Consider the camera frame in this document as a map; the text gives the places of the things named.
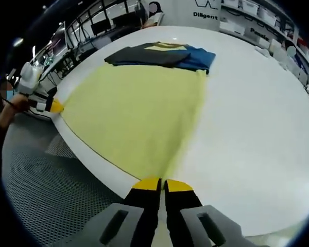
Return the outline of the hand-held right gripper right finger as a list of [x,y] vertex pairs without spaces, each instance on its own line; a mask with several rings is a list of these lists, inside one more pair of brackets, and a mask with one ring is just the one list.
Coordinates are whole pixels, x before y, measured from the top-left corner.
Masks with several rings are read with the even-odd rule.
[[190,185],[164,183],[167,228],[173,246],[256,246],[239,224],[211,205],[202,205]]

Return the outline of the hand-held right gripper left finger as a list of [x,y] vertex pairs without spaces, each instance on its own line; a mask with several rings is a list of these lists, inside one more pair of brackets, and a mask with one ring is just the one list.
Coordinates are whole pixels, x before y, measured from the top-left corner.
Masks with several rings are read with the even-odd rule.
[[151,246],[158,225],[161,182],[161,178],[137,182],[120,203],[111,204],[55,246]]

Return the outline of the person's left hand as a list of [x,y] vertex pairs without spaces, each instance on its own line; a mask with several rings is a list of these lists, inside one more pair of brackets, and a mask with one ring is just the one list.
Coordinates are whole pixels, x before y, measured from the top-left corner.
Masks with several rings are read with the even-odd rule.
[[10,100],[6,101],[5,111],[9,114],[16,114],[29,110],[28,97],[23,94],[15,94]]

